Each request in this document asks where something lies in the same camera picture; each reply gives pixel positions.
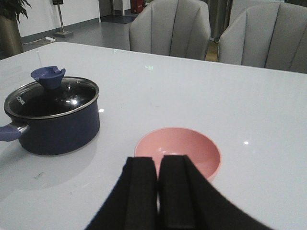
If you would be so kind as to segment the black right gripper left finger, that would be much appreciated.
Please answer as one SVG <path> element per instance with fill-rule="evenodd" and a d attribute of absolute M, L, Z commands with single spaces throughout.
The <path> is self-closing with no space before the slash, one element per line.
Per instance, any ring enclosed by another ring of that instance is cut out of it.
<path fill-rule="evenodd" d="M 157 176 L 149 157 L 128 157 L 122 173 L 88 230 L 155 230 Z"/>

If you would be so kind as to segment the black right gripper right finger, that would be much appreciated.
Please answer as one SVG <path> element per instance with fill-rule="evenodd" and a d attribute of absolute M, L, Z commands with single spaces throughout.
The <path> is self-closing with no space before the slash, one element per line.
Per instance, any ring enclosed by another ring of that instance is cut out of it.
<path fill-rule="evenodd" d="M 166 155 L 159 170 L 162 230 L 267 230 L 219 193 L 188 156 Z"/>

